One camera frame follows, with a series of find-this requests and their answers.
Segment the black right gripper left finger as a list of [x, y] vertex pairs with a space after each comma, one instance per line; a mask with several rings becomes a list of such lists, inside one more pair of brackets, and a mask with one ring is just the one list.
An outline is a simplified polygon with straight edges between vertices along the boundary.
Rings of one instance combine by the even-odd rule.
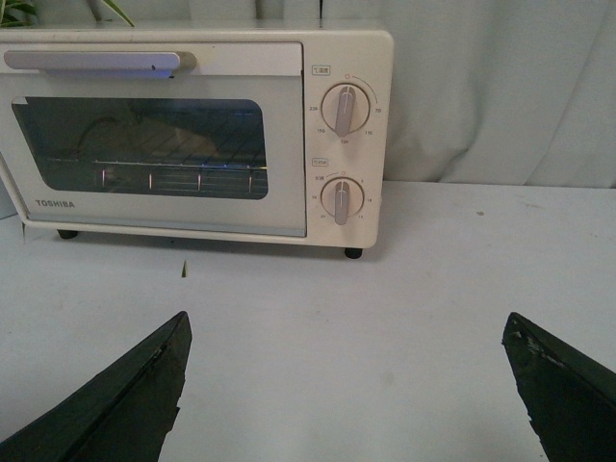
[[179, 413], [192, 329], [179, 312], [1, 444], [4, 461], [156, 461]]

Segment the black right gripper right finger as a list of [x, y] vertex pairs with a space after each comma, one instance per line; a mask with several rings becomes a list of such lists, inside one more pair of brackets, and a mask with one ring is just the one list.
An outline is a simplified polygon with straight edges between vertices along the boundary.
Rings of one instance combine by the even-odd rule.
[[515, 312], [501, 343], [548, 459], [613, 461], [615, 372]]

